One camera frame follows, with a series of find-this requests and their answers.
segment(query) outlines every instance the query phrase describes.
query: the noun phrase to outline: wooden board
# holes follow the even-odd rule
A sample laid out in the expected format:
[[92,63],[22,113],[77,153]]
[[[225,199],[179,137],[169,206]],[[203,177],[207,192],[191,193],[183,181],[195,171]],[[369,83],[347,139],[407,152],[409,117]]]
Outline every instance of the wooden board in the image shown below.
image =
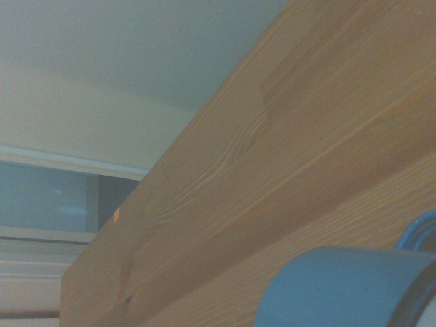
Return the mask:
[[291,1],[66,272],[61,326],[251,326],[310,248],[436,205],[436,3]]

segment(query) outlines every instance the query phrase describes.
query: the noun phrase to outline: ceiling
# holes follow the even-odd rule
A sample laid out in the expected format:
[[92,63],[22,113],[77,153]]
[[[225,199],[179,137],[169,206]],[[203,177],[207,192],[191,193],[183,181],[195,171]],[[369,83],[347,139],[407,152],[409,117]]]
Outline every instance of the ceiling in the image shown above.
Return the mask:
[[0,145],[150,168],[286,2],[3,1]]

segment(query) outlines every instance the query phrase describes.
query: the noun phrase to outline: wood grain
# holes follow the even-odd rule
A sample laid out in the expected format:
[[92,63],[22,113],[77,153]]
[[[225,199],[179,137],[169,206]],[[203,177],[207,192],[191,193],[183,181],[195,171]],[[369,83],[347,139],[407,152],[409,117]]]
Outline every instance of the wood grain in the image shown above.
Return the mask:
[[295,255],[433,208],[435,130],[436,3],[291,1],[66,272],[61,326],[250,326]]

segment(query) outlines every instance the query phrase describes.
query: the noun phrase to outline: blue cylinder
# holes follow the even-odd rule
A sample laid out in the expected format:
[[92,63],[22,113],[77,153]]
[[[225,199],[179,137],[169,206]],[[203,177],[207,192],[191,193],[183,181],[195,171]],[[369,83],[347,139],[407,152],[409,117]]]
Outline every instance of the blue cylinder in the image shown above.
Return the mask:
[[402,250],[308,251],[272,280],[254,326],[415,326],[436,292],[435,260]]

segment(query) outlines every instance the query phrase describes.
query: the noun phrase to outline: white ceiling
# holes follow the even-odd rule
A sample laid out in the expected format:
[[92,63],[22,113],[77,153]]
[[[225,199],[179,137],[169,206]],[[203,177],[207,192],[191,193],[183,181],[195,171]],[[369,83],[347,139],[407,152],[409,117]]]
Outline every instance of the white ceiling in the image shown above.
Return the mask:
[[84,248],[0,240],[0,313],[59,311],[62,274]]
[[2,1],[0,145],[150,168],[286,2]]

